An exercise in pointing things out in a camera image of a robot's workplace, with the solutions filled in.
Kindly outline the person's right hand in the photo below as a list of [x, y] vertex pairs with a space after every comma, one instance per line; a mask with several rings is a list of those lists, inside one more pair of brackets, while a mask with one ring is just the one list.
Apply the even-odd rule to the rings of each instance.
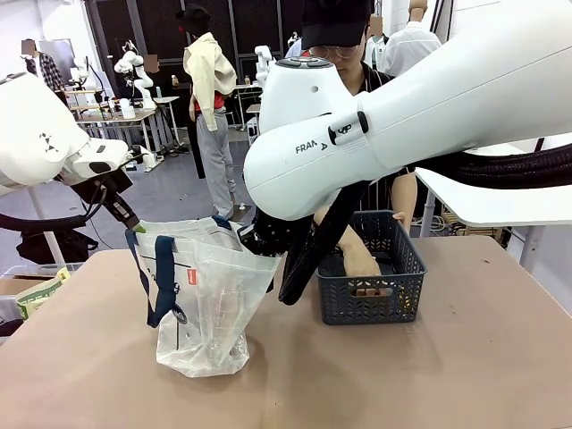
[[347, 249], [343, 252], [343, 265], [348, 277], [381, 276], [380, 266], [367, 249]]

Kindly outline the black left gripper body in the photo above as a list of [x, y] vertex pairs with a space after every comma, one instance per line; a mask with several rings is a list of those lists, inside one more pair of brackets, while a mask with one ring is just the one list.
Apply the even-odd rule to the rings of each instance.
[[132, 184], [124, 171], [114, 171], [72, 185], [71, 189], [88, 204], [88, 210], [97, 206], [104, 207], [127, 229], [134, 229], [139, 225], [139, 218], [122, 198], [122, 193]]

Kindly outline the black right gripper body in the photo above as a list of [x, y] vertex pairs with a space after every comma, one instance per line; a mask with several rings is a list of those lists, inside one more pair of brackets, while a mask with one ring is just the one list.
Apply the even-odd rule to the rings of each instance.
[[238, 229], [240, 242], [256, 255], [277, 257], [288, 252], [307, 257], [314, 247], [313, 216], [285, 221], [257, 209], [252, 224]]

